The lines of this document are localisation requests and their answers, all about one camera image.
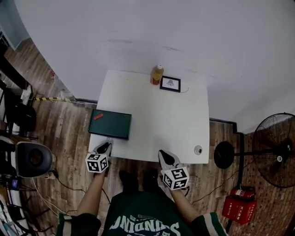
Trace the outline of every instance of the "red box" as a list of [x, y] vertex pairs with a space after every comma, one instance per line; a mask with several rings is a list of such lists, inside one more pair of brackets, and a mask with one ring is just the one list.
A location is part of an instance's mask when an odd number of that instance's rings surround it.
[[244, 199], [226, 197], [222, 215], [228, 219], [245, 224], [251, 221], [257, 201], [248, 202]]

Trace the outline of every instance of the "qr code cube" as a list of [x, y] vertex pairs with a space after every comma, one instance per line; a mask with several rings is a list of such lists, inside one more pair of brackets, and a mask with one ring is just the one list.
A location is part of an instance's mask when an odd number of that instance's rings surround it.
[[162, 170], [163, 182], [171, 190], [182, 189], [189, 183], [189, 174], [186, 167], [174, 170]]
[[89, 172], [102, 173], [109, 165], [105, 154], [87, 154], [85, 159]]

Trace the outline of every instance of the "person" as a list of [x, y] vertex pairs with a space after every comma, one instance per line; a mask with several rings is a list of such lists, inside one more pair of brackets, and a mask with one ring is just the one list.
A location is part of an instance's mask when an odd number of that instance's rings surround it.
[[[158, 186], [158, 170], [144, 175], [143, 192], [138, 180], [119, 172], [123, 192], [112, 198], [103, 236], [225, 236], [216, 213], [199, 215], [181, 190], [171, 191], [174, 202]], [[105, 174], [95, 174], [77, 216], [59, 215], [56, 236], [97, 236], [97, 218]]]

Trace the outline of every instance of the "plastic bottle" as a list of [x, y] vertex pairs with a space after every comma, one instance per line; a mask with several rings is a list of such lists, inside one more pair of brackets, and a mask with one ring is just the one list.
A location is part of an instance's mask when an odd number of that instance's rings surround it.
[[162, 79], [163, 74], [164, 74], [163, 66], [161, 64], [155, 66], [151, 74], [151, 83], [154, 85], [158, 85]]

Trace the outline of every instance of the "white wall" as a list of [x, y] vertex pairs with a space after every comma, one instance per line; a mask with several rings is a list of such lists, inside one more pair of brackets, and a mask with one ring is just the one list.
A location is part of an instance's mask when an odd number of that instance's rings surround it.
[[0, 29], [14, 50], [30, 37], [13, 0], [0, 1]]
[[283, 110], [276, 101], [295, 86], [293, 0], [15, 1], [76, 97], [98, 99], [108, 69], [149, 74], [162, 63], [168, 76], [205, 79], [210, 117], [246, 131]]

